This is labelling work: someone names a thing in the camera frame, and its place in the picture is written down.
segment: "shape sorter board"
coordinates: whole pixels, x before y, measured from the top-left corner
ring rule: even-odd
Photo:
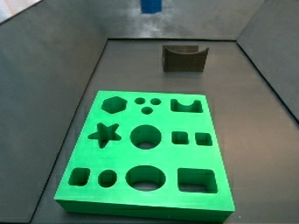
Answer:
[[[75,213],[225,221],[235,206],[206,96],[99,91],[55,199]]]

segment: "arch-shaped block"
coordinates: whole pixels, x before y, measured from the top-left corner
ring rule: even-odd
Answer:
[[[165,45],[163,70],[166,72],[203,72],[210,48],[198,45]]]

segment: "square hole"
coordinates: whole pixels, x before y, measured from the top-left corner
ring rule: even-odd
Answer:
[[[85,186],[90,181],[90,169],[75,168],[70,175],[71,186]]]
[[[213,146],[211,134],[209,133],[195,133],[195,140],[198,145]]]
[[[187,193],[217,193],[218,185],[215,173],[211,170],[186,169],[178,170],[179,190]]]
[[[174,131],[173,132],[173,143],[174,144],[189,144],[189,133],[182,131]]]

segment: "large circular hole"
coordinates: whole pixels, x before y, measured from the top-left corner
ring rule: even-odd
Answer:
[[[150,150],[162,142],[162,132],[151,125],[137,127],[131,133],[131,142],[137,148]]]
[[[139,165],[126,174],[126,182],[145,192],[158,190],[165,185],[165,181],[165,173],[151,165]]]

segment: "small circular hole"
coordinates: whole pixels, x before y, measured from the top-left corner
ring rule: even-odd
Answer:
[[[135,99],[135,103],[137,104],[145,104],[146,103],[146,99],[145,98],[137,98]]]
[[[146,114],[146,115],[151,115],[154,113],[154,110],[149,107],[143,108],[142,109],[142,112]]]
[[[109,188],[118,182],[118,174],[111,171],[103,171],[98,176],[98,183],[101,186]]]
[[[154,105],[159,105],[161,103],[162,103],[162,101],[159,100],[159,99],[153,99],[151,100],[151,103],[154,104]]]

